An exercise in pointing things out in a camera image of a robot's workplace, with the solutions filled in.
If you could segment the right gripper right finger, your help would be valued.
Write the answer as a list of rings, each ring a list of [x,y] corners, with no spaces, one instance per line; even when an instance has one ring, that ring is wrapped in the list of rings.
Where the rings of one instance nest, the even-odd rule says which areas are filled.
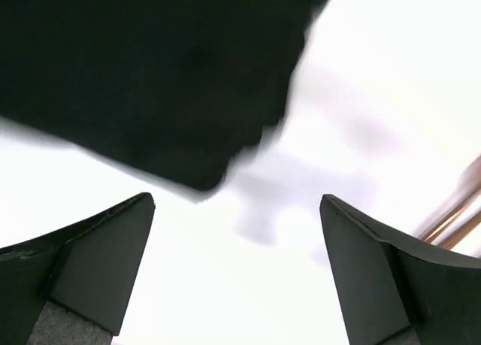
[[[480,343],[480,260],[427,244],[334,195],[320,216],[351,345]]]

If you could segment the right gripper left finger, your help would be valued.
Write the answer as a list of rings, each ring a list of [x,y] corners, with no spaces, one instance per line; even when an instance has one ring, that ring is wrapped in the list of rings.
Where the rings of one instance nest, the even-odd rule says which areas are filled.
[[[110,344],[150,234],[148,192],[1,249],[1,343]]]

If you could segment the black cloth placemat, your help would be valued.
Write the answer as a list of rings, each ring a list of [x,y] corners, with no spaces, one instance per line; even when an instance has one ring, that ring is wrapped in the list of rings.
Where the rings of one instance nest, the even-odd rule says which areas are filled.
[[[1,0],[1,115],[200,192],[285,119],[328,0]]]

